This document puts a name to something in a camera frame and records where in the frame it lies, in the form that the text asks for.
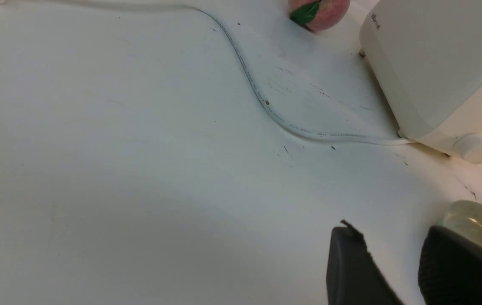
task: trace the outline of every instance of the white countertop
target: white countertop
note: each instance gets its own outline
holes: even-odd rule
[[[292,120],[394,136],[360,6],[314,35],[286,0],[199,3]],[[343,218],[422,304],[423,240],[458,199],[482,202],[482,165],[278,127],[198,12],[0,6],[0,305],[324,305]]]

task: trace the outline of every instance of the white device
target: white device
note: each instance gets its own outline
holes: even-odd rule
[[[401,136],[482,163],[482,0],[380,0],[360,41]]]

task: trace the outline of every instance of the power cord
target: power cord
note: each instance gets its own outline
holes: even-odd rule
[[[410,144],[415,143],[416,141],[411,139],[404,139],[404,138],[396,138],[396,139],[389,139],[389,138],[382,138],[382,137],[370,137],[366,135],[359,135],[356,133],[330,133],[326,131],[314,131],[307,128],[303,128],[284,116],[281,116],[279,112],[273,107],[273,105],[269,102],[268,99],[264,97],[264,93],[259,89],[255,77],[253,77],[251,70],[248,67],[248,63],[243,56],[241,48],[235,42],[235,39],[231,36],[231,33],[227,30],[224,23],[222,23],[216,15],[206,12],[202,8],[198,8],[196,6],[191,6],[189,4],[173,4],[173,3],[154,3],[154,4],[127,4],[127,3],[102,3],[102,2],[94,2],[94,1],[82,1],[82,0],[47,0],[49,2],[57,2],[63,4],[71,4],[76,6],[86,6],[91,8],[101,8],[105,10],[115,10],[115,11],[130,11],[130,12],[159,12],[159,11],[175,11],[175,10],[196,10],[198,12],[202,12],[203,14],[210,17],[222,31],[225,33],[226,37],[231,43],[233,50],[237,54],[239,61],[245,71],[246,77],[256,95],[256,98],[260,101],[260,104],[266,110],[267,114],[282,128],[289,131],[290,133],[305,137],[308,139],[314,139],[318,141],[347,141],[347,142],[360,142],[360,143],[369,143],[375,145],[387,145],[387,146],[394,146],[394,145],[403,145],[403,144]]]

